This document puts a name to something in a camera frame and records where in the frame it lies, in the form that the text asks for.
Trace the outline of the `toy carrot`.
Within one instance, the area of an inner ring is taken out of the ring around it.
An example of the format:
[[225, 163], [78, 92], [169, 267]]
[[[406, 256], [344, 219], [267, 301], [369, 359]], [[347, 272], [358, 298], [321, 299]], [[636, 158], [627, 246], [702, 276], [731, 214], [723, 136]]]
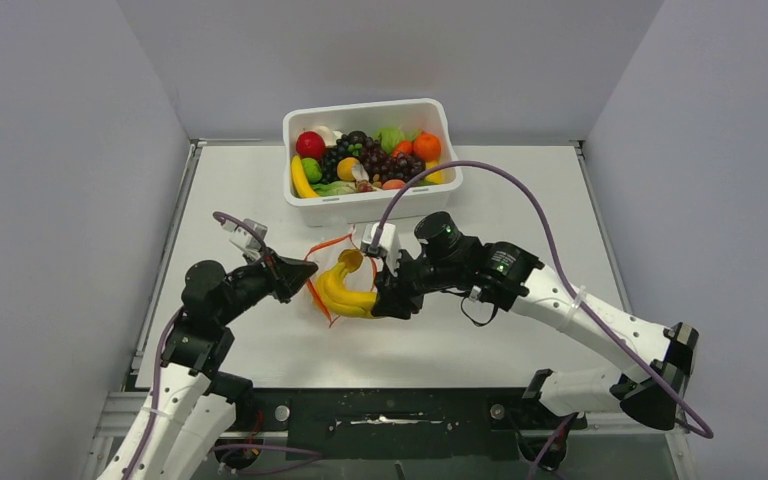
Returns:
[[407, 140], [399, 142], [391, 152], [391, 155], [394, 157], [398, 157], [400, 155], [412, 155], [412, 154], [413, 154], [413, 143]]

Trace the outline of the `yellow toy fruit slice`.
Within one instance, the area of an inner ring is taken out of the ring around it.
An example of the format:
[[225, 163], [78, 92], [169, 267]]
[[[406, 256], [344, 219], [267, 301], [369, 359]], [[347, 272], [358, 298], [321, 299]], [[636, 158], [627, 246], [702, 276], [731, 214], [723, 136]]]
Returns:
[[[438, 165], [437, 162], [428, 162], [425, 164], [425, 170], [429, 171], [432, 168], [436, 167], [437, 165]], [[435, 171], [433, 173], [428, 173], [424, 177], [423, 182], [431, 185], [441, 185], [445, 182], [445, 177], [441, 171]]]

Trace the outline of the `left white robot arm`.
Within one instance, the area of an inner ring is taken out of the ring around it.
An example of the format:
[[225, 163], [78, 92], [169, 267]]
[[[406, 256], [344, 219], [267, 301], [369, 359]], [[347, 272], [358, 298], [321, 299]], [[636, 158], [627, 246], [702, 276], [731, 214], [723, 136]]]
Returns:
[[252, 408], [252, 381], [221, 369], [235, 340], [230, 323], [267, 297], [289, 302], [317, 270], [273, 250], [231, 272], [214, 260], [191, 266], [149, 394], [101, 478], [190, 478], [239, 411]]

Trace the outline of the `dark purple toy grapes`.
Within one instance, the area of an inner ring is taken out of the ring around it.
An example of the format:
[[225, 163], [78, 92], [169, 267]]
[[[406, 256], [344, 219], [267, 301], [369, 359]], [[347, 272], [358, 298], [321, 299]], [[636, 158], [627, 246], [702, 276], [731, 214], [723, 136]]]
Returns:
[[367, 138], [359, 161], [372, 181], [381, 184], [391, 179], [407, 182], [425, 170], [425, 162], [420, 158], [413, 154], [394, 157], [385, 152], [380, 143], [371, 137]]

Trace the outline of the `yellow toy lemon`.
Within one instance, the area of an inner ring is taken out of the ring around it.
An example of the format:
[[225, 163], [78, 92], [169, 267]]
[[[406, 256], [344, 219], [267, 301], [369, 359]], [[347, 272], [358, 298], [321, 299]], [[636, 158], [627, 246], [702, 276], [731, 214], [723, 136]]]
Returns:
[[337, 176], [341, 181], [355, 182], [351, 173], [352, 166], [355, 163], [360, 163], [355, 157], [346, 157], [342, 159], [337, 165]]

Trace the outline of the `white plastic food bin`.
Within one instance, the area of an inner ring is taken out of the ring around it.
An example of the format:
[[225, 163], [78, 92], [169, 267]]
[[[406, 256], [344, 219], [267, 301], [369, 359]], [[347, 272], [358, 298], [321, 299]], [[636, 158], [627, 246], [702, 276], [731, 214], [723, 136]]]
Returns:
[[347, 133], [362, 130], [375, 133], [382, 127], [399, 127], [404, 132], [426, 132], [441, 142], [441, 164], [458, 159], [449, 135], [449, 122], [443, 105], [432, 98], [402, 99], [297, 109], [283, 119], [285, 201], [300, 214], [307, 226], [325, 226], [331, 221], [352, 223], [378, 220], [395, 192], [355, 193], [318, 198], [302, 198], [292, 181], [292, 158], [297, 137], [305, 130], [324, 126]]

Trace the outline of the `white toy garlic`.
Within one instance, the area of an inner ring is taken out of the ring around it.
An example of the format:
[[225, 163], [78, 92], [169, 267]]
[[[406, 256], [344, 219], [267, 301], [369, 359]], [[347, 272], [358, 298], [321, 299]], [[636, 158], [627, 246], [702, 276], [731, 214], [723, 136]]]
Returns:
[[319, 135], [327, 147], [334, 146], [341, 136], [340, 132], [323, 125], [315, 126], [311, 131]]

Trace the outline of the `green toy leaf vegetable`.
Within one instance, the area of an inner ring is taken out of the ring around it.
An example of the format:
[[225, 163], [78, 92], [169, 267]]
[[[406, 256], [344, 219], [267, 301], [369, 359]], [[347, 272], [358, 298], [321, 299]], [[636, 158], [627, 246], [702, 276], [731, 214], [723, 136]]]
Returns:
[[320, 197], [332, 197], [349, 195], [357, 192], [357, 184], [354, 181], [334, 181], [331, 183], [311, 184], [313, 191]]

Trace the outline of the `black toy grapes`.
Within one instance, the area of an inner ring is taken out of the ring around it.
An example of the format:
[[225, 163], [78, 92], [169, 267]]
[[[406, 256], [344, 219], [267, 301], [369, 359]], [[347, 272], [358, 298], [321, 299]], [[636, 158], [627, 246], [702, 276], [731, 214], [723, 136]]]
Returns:
[[368, 136], [360, 130], [341, 135], [331, 147], [327, 147], [320, 161], [321, 183], [339, 180], [338, 165], [345, 158], [358, 159], [365, 148]]

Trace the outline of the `clear orange-zip bag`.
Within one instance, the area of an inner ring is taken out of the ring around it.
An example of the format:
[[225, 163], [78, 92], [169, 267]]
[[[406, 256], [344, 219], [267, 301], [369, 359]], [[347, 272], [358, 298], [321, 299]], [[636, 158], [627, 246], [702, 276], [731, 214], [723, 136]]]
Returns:
[[362, 254], [359, 243], [357, 226], [346, 226], [340, 235], [311, 246], [304, 257], [317, 265], [318, 270], [306, 282], [306, 288], [329, 326], [343, 318], [373, 318], [377, 298], [374, 280], [379, 263]]

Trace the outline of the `orange toy tangerine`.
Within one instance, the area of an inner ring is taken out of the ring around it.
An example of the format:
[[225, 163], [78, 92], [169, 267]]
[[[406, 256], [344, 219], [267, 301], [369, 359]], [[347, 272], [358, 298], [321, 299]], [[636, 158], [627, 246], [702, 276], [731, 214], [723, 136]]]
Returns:
[[426, 163], [438, 161], [442, 154], [441, 141], [431, 133], [421, 132], [412, 142], [412, 153]]

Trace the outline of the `single yellow toy banana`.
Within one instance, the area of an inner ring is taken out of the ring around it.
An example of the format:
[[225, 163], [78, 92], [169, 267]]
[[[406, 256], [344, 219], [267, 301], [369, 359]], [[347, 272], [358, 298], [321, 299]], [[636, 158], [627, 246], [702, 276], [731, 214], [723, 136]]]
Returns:
[[299, 198], [315, 198], [318, 195], [311, 188], [311, 184], [307, 181], [301, 164], [301, 157], [296, 155], [292, 158], [290, 163], [291, 179], [293, 186]]

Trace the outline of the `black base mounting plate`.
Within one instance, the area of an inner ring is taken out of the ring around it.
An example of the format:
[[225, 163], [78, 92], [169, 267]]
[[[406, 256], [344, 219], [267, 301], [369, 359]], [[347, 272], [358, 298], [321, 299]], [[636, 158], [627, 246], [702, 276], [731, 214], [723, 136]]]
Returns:
[[530, 387], [234, 388], [230, 426], [217, 440], [217, 460], [255, 474], [268, 439], [285, 457], [321, 460], [537, 461], [555, 470], [583, 414], [557, 416]]

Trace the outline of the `red toy apple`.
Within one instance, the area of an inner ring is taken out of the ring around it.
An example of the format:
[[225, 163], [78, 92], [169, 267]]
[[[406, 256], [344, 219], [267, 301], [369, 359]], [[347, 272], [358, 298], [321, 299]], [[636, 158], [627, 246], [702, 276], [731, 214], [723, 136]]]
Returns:
[[322, 136], [314, 131], [300, 133], [295, 142], [296, 153], [301, 158], [320, 160], [327, 149]]

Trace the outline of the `yellow toy banana bunch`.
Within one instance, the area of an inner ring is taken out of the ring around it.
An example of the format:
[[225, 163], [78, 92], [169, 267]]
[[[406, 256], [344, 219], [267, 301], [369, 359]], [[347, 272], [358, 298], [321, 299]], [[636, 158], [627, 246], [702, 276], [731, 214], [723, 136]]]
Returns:
[[349, 289], [345, 279], [360, 269], [364, 255], [358, 249], [343, 250], [337, 262], [317, 277], [314, 286], [321, 303], [339, 317], [373, 319], [371, 309], [376, 301], [374, 291]]

